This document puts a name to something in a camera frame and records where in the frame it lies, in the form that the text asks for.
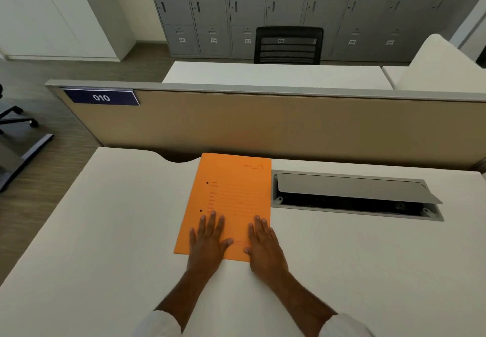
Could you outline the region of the person's left hand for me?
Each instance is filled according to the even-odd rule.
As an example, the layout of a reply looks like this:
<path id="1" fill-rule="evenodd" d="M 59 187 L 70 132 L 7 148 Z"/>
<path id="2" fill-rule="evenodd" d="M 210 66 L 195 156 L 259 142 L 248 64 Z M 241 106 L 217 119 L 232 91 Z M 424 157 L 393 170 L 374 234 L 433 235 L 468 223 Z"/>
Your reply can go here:
<path id="1" fill-rule="evenodd" d="M 221 236 L 224 229 L 225 219 L 223 216 L 217 217 L 215 234 L 207 236 L 207 222 L 209 217 L 202 216 L 197 228 L 197 242 L 190 247 L 187 268 L 203 267 L 217 271 L 225 253 L 219 250 L 219 243 L 222 242 Z"/>

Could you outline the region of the person's right hand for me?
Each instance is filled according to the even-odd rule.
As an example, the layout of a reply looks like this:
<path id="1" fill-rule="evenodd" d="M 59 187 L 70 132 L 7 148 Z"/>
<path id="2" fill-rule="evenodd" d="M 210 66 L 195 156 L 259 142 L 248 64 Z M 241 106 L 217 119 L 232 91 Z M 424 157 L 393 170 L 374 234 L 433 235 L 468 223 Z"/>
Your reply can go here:
<path id="1" fill-rule="evenodd" d="M 255 254 L 249 256 L 250 267 L 252 272 L 267 286 L 276 286 L 283 277 L 288 273 L 288 263 L 285 259 L 282 247 L 277 240 L 277 245 L 269 238 L 270 225 L 265 218 L 261 218 L 264 228 L 264 240 L 258 240 L 254 223 L 248 225 L 248 238 L 250 248 L 253 248 Z"/>

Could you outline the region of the person's left forearm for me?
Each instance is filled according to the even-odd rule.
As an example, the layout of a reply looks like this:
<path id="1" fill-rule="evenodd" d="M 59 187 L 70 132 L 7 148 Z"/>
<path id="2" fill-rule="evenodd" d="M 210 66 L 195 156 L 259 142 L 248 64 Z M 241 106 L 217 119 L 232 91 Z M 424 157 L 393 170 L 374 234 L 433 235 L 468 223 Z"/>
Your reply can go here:
<path id="1" fill-rule="evenodd" d="M 184 332 L 204 287 L 215 270 L 203 267 L 187 268 L 176 286 L 159 303 L 154 311 L 172 316 Z"/>

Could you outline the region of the person's right forearm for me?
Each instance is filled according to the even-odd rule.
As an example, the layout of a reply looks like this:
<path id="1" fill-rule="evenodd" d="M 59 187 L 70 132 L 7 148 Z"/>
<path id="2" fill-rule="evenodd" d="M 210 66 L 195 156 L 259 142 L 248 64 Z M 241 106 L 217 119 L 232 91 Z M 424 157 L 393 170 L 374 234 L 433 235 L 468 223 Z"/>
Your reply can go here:
<path id="1" fill-rule="evenodd" d="M 305 337 L 318 337 L 324 324 L 337 312 L 308 291 L 286 270 L 260 275 L 283 304 Z"/>

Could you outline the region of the orange paper file folder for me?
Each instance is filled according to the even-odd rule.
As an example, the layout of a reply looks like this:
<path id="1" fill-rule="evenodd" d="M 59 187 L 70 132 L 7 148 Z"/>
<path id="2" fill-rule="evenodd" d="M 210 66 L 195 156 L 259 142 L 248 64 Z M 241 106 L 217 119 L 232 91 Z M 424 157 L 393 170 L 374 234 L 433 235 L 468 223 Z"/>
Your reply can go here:
<path id="1" fill-rule="evenodd" d="M 234 243 L 224 259 L 249 262 L 247 228 L 257 215 L 270 222 L 272 161 L 270 158 L 203 153 L 174 247 L 174 254 L 189 254 L 189 232 L 198 229 L 203 215 L 216 212 L 225 218 L 221 239 Z"/>

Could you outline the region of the white left sleeve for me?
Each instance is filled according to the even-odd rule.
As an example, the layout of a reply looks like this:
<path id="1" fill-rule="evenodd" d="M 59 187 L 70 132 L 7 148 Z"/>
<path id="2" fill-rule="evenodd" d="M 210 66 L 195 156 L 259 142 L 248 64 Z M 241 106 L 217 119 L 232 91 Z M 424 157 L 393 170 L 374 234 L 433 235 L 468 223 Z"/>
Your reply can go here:
<path id="1" fill-rule="evenodd" d="M 182 331 L 171 314 L 154 310 L 134 329 L 131 337 L 182 337 Z"/>

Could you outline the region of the white sleeve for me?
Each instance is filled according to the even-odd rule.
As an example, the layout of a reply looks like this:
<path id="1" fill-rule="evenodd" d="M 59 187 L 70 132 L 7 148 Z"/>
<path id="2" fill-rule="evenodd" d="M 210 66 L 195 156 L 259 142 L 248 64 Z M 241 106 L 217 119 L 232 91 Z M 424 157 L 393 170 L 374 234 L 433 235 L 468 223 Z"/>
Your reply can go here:
<path id="1" fill-rule="evenodd" d="M 182 331 L 171 314 L 154 310 L 134 329 L 131 337 L 182 337 Z"/>
<path id="2" fill-rule="evenodd" d="M 362 322 L 347 314 L 333 315 L 321 328 L 318 337 L 375 337 Z"/>

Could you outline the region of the beige desk partition panel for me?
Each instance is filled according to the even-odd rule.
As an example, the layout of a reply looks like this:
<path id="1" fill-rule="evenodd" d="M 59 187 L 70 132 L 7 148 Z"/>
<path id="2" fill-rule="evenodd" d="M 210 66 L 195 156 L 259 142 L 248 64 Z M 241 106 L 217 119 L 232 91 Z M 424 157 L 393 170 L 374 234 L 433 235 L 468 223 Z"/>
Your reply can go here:
<path id="1" fill-rule="evenodd" d="M 103 146 L 173 162 L 203 153 L 486 173 L 486 97 L 473 93 L 48 80 Z M 133 89 L 140 106 L 76 104 L 62 88 Z"/>

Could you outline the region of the white right sleeve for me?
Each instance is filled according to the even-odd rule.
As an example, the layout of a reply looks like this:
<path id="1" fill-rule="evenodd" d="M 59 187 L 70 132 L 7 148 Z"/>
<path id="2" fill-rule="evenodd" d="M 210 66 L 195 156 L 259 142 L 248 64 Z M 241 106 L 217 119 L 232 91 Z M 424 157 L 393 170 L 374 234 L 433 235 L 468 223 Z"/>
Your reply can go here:
<path id="1" fill-rule="evenodd" d="M 333 315 L 321 328 L 318 337 L 375 337 L 362 322 L 347 314 Z"/>

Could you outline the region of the blue number sign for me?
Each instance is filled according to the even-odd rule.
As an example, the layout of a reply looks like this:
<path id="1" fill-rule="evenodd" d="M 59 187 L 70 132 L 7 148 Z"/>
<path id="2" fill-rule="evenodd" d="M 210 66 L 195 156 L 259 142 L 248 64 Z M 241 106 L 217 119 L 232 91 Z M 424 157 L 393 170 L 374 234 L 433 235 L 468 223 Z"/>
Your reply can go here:
<path id="1" fill-rule="evenodd" d="M 140 106 L 133 89 L 62 88 L 76 104 Z"/>

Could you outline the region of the black mesh office chair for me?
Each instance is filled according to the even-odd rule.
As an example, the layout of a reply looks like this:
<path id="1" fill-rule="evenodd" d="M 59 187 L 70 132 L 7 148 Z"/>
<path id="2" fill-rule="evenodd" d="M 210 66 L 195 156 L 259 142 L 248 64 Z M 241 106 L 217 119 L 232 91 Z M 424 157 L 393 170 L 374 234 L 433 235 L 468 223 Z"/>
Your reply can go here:
<path id="1" fill-rule="evenodd" d="M 324 34 L 321 27 L 258 27 L 254 63 L 319 65 Z"/>

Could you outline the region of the grey metal desk foot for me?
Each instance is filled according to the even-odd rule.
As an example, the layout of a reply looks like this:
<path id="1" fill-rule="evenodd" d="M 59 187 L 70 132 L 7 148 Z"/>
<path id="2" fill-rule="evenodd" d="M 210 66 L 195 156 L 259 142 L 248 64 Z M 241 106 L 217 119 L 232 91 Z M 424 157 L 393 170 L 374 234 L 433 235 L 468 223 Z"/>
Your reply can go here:
<path id="1" fill-rule="evenodd" d="M 31 160 L 54 138 L 54 134 L 45 134 L 23 155 L 0 142 L 0 193 L 22 172 Z"/>

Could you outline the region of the black chair wheel base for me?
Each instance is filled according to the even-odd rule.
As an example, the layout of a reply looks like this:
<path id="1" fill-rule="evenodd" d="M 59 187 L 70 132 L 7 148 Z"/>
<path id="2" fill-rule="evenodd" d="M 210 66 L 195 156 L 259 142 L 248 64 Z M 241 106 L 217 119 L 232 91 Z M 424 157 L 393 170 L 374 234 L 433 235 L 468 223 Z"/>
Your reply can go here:
<path id="1" fill-rule="evenodd" d="M 23 109 L 18 106 L 12 106 L 9 109 L 0 112 L 0 126 L 2 125 L 9 125 L 9 124 L 17 124 L 17 123 L 29 123 L 30 127 L 38 128 L 39 122 L 30 117 L 23 116 Z M 20 115 L 18 118 L 8 118 L 7 115 L 15 113 L 16 115 Z"/>

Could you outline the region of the bank of grey lockers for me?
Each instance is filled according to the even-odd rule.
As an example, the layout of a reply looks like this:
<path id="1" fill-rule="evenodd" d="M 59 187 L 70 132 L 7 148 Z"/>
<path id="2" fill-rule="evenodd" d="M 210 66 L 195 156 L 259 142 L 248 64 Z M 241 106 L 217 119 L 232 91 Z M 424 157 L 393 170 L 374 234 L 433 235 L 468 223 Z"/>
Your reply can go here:
<path id="1" fill-rule="evenodd" d="M 324 31 L 321 60 L 410 62 L 450 39 L 479 0 L 154 0 L 175 58 L 252 59 L 258 27 Z"/>

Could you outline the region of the white cabinet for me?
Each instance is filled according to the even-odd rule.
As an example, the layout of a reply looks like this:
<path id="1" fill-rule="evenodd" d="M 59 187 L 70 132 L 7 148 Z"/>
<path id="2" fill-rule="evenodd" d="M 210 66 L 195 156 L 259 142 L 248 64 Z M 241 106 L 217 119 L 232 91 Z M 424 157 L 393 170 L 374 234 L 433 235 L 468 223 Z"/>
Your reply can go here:
<path id="1" fill-rule="evenodd" d="M 0 59 L 120 62 L 135 43 L 119 0 L 0 0 Z"/>

